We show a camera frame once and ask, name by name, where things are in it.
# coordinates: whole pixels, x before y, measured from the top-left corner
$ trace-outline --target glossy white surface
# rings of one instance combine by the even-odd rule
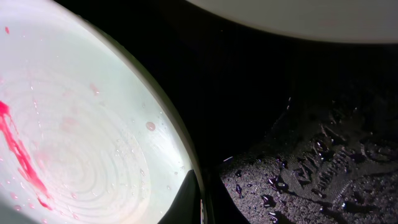
[[[187,0],[255,29],[310,40],[398,42],[396,0]]]
[[[53,210],[18,173],[2,133],[0,207],[39,223],[157,223],[191,165],[142,75],[53,2],[0,1],[0,17],[0,100]]]

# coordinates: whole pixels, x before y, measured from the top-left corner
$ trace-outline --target white plate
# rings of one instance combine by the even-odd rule
[[[398,42],[396,0],[187,0],[255,29],[349,43]]]
[[[13,211],[1,217],[157,223],[192,168],[162,91],[131,55],[59,5],[11,0],[0,10],[0,101],[10,109],[0,113],[0,206]],[[30,160],[18,161],[7,134]]]

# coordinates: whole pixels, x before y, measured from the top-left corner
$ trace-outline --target textured black surface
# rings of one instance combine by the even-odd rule
[[[398,222],[398,94],[378,81],[291,98],[263,143],[222,165],[250,223]]]

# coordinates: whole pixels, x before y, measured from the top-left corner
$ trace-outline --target black background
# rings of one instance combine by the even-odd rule
[[[281,37],[183,0],[57,2],[148,69],[180,113],[206,168],[261,141],[289,97],[322,97],[347,76],[396,77],[398,68],[394,45]]]

